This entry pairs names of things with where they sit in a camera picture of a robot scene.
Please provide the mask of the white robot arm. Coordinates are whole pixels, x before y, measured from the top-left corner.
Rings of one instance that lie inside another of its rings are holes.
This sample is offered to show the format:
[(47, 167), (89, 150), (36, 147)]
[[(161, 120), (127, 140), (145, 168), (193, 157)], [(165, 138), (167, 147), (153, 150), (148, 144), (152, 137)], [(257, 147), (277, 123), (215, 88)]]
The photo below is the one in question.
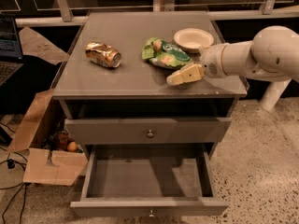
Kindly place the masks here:
[(299, 82), (299, 34), (287, 27), (266, 27), (250, 41), (200, 47), (199, 51), (199, 63), (174, 72), (168, 84), (190, 83), (203, 76)]

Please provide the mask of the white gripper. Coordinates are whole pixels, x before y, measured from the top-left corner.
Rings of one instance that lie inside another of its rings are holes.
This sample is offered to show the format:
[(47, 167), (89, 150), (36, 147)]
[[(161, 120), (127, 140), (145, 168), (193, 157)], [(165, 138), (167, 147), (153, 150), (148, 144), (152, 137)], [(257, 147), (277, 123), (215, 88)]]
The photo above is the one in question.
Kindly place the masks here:
[(168, 76), (166, 82), (169, 85), (176, 86), (201, 80), (204, 75), (211, 78), (227, 77), (222, 68), (222, 53), (225, 47), (226, 44), (209, 47), (199, 46), (200, 64), (194, 63), (183, 66)]

